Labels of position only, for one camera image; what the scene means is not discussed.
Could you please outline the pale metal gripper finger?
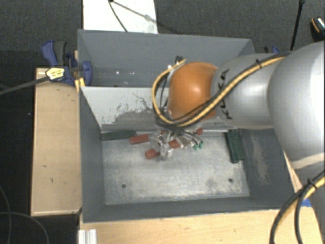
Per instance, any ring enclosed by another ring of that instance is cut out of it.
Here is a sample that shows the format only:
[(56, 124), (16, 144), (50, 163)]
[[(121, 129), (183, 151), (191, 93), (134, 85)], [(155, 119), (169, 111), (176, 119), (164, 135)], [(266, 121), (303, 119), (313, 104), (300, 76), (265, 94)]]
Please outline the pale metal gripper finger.
[(171, 147), (161, 148), (159, 152), (159, 159), (165, 161), (173, 155), (174, 150)]
[(164, 152), (165, 151), (165, 139), (162, 135), (154, 135), (150, 138), (150, 144), (152, 149), (156, 152)]

